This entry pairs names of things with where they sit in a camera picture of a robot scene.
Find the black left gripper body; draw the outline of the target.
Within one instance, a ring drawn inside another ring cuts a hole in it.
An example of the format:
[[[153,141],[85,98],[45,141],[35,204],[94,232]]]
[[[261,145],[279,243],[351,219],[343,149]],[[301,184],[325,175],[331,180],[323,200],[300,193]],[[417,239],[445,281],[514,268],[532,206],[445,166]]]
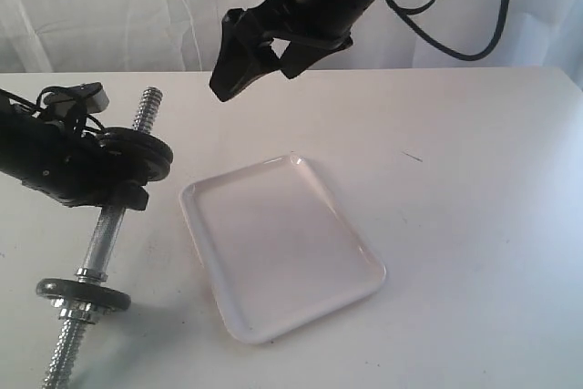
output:
[[[36,119],[1,121],[1,172],[68,207],[105,205],[132,180],[131,166],[93,137]]]

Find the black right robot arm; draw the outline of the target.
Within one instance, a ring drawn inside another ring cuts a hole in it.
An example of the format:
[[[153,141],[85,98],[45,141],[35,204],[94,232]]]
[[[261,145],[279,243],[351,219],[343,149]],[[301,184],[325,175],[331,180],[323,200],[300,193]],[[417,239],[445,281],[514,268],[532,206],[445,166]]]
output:
[[[293,79],[353,44],[352,27],[375,0],[264,0],[222,18],[210,89],[222,102],[280,71]]]

